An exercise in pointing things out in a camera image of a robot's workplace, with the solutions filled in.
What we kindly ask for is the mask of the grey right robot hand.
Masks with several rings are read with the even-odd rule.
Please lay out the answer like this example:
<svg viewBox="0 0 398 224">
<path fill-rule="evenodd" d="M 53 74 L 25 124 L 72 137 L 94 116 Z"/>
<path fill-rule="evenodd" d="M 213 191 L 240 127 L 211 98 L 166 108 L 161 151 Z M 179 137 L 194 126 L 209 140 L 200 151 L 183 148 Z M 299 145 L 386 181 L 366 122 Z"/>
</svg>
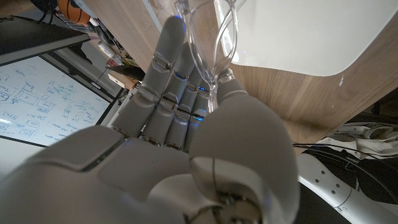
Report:
<svg viewBox="0 0 398 224">
<path fill-rule="evenodd" d="M 139 91 L 111 128 L 92 126 L 26 159 L 1 182 L 2 223 L 292 223 L 298 171 L 282 120 L 227 70 L 221 101 L 187 152 L 143 139 L 171 75 L 195 71 L 185 24 L 168 18 Z"/>
</svg>

